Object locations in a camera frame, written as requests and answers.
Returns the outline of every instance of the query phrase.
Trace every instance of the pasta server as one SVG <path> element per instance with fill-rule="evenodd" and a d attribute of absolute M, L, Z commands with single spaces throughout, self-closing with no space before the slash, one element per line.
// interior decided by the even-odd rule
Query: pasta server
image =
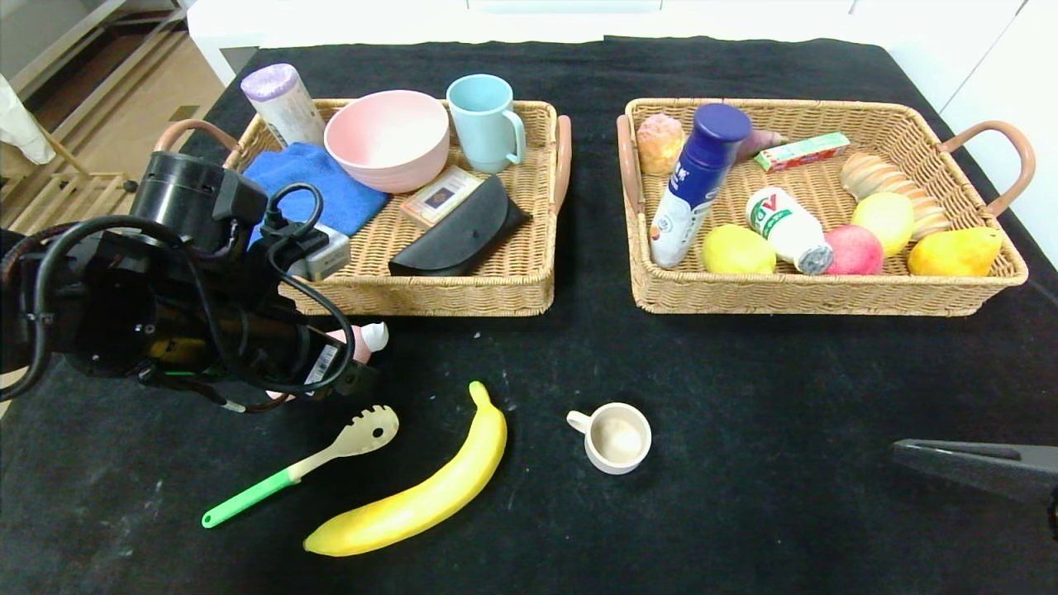
<path fill-rule="evenodd" d="M 388 407 L 377 404 L 371 409 L 365 409 L 352 418 L 331 446 L 206 510 L 202 516 L 202 526 L 212 528 L 223 523 L 282 488 L 300 482 L 306 473 L 328 461 L 340 456 L 364 454 L 386 446 L 397 435 L 399 427 L 400 420 L 397 419 L 397 414 Z"/>

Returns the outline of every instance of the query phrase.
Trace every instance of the pink bowl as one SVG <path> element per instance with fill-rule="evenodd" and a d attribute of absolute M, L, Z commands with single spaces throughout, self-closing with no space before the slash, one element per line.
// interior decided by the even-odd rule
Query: pink bowl
<path fill-rule="evenodd" d="M 353 179 L 375 190 L 404 193 L 437 177 L 449 157 L 449 112 L 418 91 L 365 95 L 331 116 L 327 152 Z"/>

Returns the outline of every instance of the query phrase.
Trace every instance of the peach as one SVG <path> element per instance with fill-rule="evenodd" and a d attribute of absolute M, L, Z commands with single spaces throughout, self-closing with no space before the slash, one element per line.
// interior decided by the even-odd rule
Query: peach
<path fill-rule="evenodd" d="M 827 232 L 823 238 L 834 249 L 834 262 L 826 269 L 828 275 L 876 275 L 881 272 L 886 257 L 881 241 L 867 228 L 841 226 Z"/>

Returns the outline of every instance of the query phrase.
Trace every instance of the blue bottle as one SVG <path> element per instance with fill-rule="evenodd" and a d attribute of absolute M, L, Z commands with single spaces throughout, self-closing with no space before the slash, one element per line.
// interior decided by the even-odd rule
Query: blue bottle
<path fill-rule="evenodd" d="M 654 264 L 671 269 L 687 256 L 738 145 L 752 129 L 744 111 L 726 104 L 706 104 L 694 111 L 691 137 L 651 221 Z"/>

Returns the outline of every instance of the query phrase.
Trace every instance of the green handle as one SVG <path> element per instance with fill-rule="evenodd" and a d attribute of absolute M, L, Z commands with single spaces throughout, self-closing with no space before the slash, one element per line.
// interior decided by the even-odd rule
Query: green handle
<path fill-rule="evenodd" d="M 290 473 L 282 469 L 271 477 L 257 482 L 257 484 L 206 510 L 205 515 L 202 515 L 202 526 L 207 529 L 215 527 L 282 488 L 296 483 L 290 479 Z"/>

